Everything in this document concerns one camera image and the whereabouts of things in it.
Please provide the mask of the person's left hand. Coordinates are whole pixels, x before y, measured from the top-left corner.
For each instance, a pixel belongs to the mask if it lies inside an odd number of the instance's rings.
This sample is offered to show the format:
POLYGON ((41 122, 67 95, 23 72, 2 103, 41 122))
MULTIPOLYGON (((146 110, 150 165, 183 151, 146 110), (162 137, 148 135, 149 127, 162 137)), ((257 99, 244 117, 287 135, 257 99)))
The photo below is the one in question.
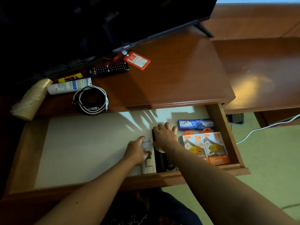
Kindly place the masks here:
POLYGON ((132 167, 141 165, 151 155, 150 151, 144 152, 142 148, 134 148, 134 141, 127 145, 123 160, 129 162, 132 167))

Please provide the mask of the person's right hand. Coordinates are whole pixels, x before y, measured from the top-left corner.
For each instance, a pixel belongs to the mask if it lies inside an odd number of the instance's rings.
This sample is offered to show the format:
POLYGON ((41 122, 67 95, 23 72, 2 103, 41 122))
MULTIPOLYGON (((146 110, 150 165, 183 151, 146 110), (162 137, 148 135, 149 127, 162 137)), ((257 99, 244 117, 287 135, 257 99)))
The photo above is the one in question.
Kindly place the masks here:
POLYGON ((158 150, 163 151, 164 153, 170 153, 179 146, 178 137, 169 132, 159 131, 157 126, 154 126, 153 129, 155 134, 155 146, 158 150))

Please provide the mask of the white remote control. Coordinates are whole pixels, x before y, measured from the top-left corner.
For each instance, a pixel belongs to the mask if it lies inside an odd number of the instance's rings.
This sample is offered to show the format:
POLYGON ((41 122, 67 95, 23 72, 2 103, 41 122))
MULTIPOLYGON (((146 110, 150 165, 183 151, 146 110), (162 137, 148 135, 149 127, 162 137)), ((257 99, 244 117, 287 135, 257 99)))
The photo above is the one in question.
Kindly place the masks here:
POLYGON ((151 155, 148 156, 142 163, 142 174, 153 174, 156 173, 156 162, 155 162, 155 149, 153 146, 152 139, 144 139, 141 143, 141 148, 144 152, 150 151, 151 155))

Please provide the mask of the slim black remote control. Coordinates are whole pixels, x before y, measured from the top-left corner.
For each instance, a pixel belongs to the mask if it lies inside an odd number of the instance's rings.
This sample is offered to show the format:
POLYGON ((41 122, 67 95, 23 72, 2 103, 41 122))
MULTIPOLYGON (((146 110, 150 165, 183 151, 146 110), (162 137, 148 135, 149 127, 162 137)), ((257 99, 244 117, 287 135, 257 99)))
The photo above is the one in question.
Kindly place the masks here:
POLYGON ((156 172, 157 173, 166 172, 167 169, 165 167, 165 162, 164 162, 164 153, 160 152, 155 146, 156 139, 153 130, 152 130, 152 137, 153 137, 153 147, 154 147, 154 154, 155 154, 156 172))

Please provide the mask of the person's right forearm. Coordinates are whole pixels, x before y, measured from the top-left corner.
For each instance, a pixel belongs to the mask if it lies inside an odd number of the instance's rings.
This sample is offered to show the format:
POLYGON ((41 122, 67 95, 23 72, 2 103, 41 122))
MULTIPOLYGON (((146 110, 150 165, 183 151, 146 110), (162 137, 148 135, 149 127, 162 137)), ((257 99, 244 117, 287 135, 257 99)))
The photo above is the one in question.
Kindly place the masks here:
POLYGON ((162 144, 214 225, 300 225, 257 191, 178 142, 162 144))

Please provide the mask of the orange white charger box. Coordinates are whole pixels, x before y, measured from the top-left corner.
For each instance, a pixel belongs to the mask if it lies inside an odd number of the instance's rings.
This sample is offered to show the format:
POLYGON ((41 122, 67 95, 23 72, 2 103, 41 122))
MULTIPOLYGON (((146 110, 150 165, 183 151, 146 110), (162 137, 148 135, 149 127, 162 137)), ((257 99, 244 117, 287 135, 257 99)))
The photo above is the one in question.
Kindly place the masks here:
POLYGON ((193 154, 197 155, 207 162, 209 161, 203 141, 203 136, 201 133, 180 136, 179 143, 188 151, 192 152, 193 154))
POLYGON ((220 132, 203 133, 202 137, 209 163, 215 166, 231 163, 220 132))

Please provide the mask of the brown wooden desk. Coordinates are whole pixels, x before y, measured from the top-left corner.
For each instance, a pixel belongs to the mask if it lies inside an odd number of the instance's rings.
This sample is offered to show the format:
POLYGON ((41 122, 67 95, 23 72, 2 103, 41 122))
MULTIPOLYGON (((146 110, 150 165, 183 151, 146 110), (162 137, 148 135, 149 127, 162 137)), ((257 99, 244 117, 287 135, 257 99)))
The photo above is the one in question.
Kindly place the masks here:
POLYGON ((140 70, 92 78, 109 99, 108 112, 207 104, 227 105, 236 96, 212 41, 188 27, 132 48, 150 59, 140 70))

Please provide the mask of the wooden desk drawer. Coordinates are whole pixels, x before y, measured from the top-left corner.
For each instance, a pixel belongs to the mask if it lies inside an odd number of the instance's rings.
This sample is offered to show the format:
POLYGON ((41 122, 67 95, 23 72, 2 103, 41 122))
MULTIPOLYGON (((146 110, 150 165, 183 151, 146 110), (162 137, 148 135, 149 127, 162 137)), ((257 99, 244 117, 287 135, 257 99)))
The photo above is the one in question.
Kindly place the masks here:
MULTIPOLYGON (((218 167, 233 176, 251 174, 243 163, 222 105, 205 105, 205 108, 209 117, 216 124, 217 131, 223 137, 231 161, 229 165, 219 165, 218 167)), ((36 189, 34 187, 49 122, 50 119, 47 118, 25 123, 1 202, 39 203, 59 201, 83 185, 79 183, 49 188, 36 189)), ((168 171, 127 177, 120 186, 119 191, 164 188, 185 183, 186 181, 179 170, 168 171)))

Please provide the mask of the orange ID badge holder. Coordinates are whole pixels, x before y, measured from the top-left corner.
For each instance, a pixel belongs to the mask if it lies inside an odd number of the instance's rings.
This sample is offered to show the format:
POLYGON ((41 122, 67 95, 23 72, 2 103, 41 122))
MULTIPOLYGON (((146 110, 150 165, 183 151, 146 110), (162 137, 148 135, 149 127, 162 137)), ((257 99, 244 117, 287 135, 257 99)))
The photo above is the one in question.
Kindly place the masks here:
POLYGON ((151 62, 149 59, 137 54, 134 51, 126 50, 104 57, 104 60, 106 64, 118 64, 126 62, 140 70, 144 70, 151 62))

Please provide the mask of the black remote with coloured buttons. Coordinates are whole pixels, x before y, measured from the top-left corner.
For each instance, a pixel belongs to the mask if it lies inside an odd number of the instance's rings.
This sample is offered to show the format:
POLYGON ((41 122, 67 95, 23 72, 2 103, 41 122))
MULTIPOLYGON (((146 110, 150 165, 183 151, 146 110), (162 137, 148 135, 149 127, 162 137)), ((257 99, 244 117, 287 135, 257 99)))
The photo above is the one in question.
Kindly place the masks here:
POLYGON ((129 71, 129 65, 127 62, 116 63, 116 64, 109 64, 103 66, 92 67, 88 74, 91 77, 107 77, 111 75, 116 75, 120 73, 124 73, 129 71))

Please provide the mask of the white tube with blue label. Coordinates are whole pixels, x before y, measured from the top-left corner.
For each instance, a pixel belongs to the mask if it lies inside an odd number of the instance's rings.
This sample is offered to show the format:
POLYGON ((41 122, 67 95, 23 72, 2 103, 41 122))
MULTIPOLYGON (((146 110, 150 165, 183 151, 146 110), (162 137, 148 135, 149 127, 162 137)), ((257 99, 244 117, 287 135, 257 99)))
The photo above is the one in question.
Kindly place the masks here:
POLYGON ((85 78, 85 79, 78 79, 75 81, 69 81, 66 83, 48 85, 47 91, 50 95, 65 94, 65 93, 76 92, 78 90, 81 90, 91 85, 92 85, 92 79, 85 78))

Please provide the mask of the yellow glue tube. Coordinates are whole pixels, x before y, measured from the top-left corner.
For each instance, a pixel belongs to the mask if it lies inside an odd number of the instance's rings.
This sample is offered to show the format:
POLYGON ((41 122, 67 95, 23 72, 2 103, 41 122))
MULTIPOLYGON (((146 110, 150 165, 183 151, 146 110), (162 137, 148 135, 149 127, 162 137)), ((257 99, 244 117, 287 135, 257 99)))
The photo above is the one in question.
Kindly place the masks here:
POLYGON ((58 83, 66 83, 66 82, 70 82, 70 81, 75 81, 78 79, 83 79, 83 75, 81 73, 77 73, 74 75, 70 75, 70 76, 66 76, 63 78, 58 79, 58 83))

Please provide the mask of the black television stand foot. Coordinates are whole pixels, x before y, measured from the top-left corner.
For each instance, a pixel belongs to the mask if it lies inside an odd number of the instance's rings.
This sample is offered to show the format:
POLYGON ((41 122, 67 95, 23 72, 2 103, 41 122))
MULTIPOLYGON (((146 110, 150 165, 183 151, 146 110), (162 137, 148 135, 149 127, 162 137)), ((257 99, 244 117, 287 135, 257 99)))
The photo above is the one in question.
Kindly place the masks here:
POLYGON ((209 32, 201 23, 197 23, 194 25, 198 30, 200 30, 203 34, 205 34, 209 38, 214 38, 214 35, 209 32))

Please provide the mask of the low brown wooden bench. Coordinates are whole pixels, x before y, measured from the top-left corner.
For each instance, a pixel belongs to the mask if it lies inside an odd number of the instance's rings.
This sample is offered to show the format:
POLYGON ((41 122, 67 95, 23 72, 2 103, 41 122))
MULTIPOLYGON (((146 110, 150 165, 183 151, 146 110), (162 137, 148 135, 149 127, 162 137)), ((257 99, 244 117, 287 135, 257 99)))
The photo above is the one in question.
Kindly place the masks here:
POLYGON ((261 127, 300 114, 300 0, 219 3, 203 24, 236 95, 226 114, 254 112, 261 127))

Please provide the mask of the black flat screen television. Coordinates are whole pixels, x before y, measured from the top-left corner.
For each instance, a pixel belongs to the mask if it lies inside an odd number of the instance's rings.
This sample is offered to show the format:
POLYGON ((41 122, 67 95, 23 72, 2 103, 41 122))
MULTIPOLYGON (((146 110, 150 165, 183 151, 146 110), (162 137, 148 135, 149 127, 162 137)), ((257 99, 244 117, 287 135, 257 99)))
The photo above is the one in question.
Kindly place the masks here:
POLYGON ((0 77, 51 76, 210 18, 217 0, 0 0, 0 77))

